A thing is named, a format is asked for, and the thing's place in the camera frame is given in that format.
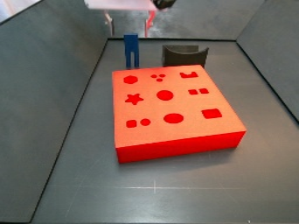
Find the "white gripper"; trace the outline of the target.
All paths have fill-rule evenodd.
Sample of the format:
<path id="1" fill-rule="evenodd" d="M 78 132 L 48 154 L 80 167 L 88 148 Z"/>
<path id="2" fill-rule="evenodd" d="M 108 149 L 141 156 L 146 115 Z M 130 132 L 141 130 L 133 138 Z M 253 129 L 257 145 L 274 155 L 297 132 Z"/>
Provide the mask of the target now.
<path id="1" fill-rule="evenodd" d="M 108 14 L 112 11 L 149 11 L 149 18 L 145 21 L 145 37 L 149 37 L 150 28 L 155 20 L 155 4 L 151 0 L 84 0 L 86 5 L 92 10 L 104 10 L 106 23 L 110 29 L 110 35 L 115 35 L 114 18 Z"/>

